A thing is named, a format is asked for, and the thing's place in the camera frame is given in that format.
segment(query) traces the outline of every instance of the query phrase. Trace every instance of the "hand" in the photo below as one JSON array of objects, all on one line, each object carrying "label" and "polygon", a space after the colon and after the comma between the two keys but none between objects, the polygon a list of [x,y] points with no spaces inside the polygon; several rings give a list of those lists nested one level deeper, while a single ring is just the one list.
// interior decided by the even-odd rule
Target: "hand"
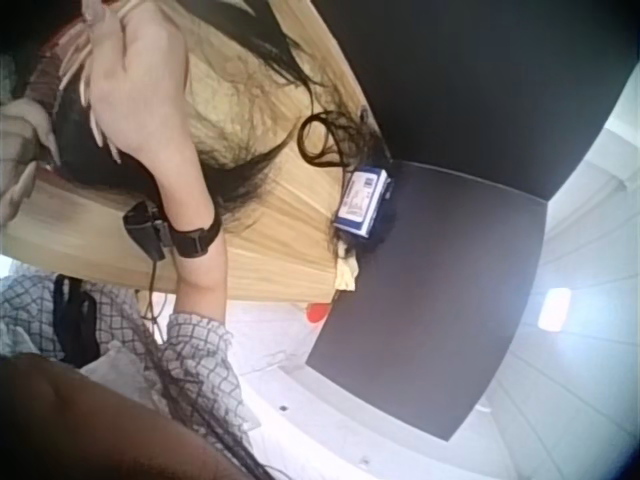
[{"label": "hand", "polygon": [[39,104],[22,98],[0,108],[0,226],[15,218],[33,191],[40,144],[59,163],[49,116]]},{"label": "hand", "polygon": [[83,12],[93,48],[89,98],[100,128],[156,178],[173,173],[171,159],[193,149],[182,34],[150,1],[122,24],[100,0],[83,0]]}]

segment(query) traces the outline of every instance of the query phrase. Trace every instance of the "red object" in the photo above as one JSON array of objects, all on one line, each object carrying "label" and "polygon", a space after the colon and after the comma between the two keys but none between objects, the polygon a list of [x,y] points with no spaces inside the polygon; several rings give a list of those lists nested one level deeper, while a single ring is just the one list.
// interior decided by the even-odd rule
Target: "red object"
[{"label": "red object", "polygon": [[307,320],[309,323],[320,323],[329,315],[330,303],[310,303],[307,305]]}]

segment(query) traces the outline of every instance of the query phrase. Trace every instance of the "plaid shirt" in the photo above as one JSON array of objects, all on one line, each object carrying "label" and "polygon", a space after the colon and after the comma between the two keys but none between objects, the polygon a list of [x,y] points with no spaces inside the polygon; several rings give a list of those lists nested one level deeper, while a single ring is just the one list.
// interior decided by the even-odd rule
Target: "plaid shirt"
[{"label": "plaid shirt", "polygon": [[[19,327],[41,355],[60,360],[64,353],[52,325],[54,279],[55,274],[14,262],[11,274],[0,279],[0,334],[6,336]],[[159,384],[148,355],[149,349],[155,350],[161,368],[188,394],[188,401],[177,406],[192,419],[188,427],[224,451],[199,418],[189,415],[195,408],[215,412],[233,433],[247,441],[240,385],[227,359],[231,334],[224,325],[195,314],[174,313],[166,341],[158,345],[144,325],[132,290],[92,282],[82,286],[96,299],[96,339],[101,355],[112,341],[120,342],[144,365],[145,375],[155,376]],[[0,338],[0,343],[3,341],[7,339]]]}]

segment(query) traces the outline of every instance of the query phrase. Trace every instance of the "light fixture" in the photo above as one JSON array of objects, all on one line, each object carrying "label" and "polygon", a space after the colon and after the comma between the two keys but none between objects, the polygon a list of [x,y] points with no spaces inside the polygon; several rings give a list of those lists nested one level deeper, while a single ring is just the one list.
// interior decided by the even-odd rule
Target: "light fixture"
[{"label": "light fixture", "polygon": [[538,327],[547,332],[559,332],[562,330],[569,304],[571,303],[571,290],[568,288],[552,288],[544,299]]}]

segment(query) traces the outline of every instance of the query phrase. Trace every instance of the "wire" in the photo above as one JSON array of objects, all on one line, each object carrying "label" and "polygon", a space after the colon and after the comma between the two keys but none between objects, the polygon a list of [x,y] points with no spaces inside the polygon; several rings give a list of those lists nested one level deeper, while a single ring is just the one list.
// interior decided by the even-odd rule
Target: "wire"
[{"label": "wire", "polygon": [[147,320],[151,320],[151,331],[152,333],[155,334],[155,329],[158,329],[158,335],[160,336],[160,340],[162,340],[162,343],[164,343],[164,335],[162,335],[162,329],[160,328],[160,325],[158,324],[158,316],[162,315],[162,312],[164,311],[164,307],[167,304],[167,294],[165,294],[164,296],[164,302],[162,302],[162,307],[160,308],[160,312],[158,313],[158,315],[155,314],[154,310],[153,310],[153,290],[155,288],[155,284],[156,284],[156,274],[158,272],[158,262],[153,262],[153,264],[151,265],[151,280],[149,281],[149,301],[147,303],[147,308],[144,311],[144,315],[143,318],[147,319]]}]

